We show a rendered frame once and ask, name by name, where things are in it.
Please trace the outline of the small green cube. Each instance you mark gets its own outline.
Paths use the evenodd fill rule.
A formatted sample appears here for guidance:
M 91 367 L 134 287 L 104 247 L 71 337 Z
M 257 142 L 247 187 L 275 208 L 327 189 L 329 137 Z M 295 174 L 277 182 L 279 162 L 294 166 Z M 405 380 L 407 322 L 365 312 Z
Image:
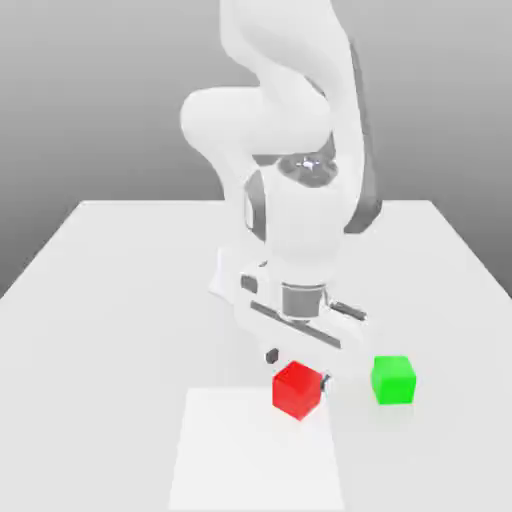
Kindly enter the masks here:
M 371 385 L 379 405 L 412 404 L 416 373 L 403 355 L 379 355 L 374 358 Z

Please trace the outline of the small red cube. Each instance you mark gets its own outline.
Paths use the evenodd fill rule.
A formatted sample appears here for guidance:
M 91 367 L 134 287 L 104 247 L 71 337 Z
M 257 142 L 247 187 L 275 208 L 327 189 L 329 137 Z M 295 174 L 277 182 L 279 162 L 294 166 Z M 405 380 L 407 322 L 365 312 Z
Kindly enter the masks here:
M 320 403 L 322 374 L 292 361 L 272 380 L 272 405 L 298 421 Z

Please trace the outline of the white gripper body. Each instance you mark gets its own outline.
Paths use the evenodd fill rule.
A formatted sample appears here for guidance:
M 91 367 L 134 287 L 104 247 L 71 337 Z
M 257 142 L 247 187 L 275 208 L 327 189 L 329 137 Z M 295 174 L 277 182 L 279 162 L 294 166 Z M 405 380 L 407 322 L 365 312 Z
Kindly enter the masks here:
M 273 309 L 251 299 L 235 305 L 239 326 L 257 340 L 264 353 L 298 361 L 319 373 L 360 375 L 367 371 L 364 325 L 329 308 L 319 317 L 299 323 L 285 320 Z

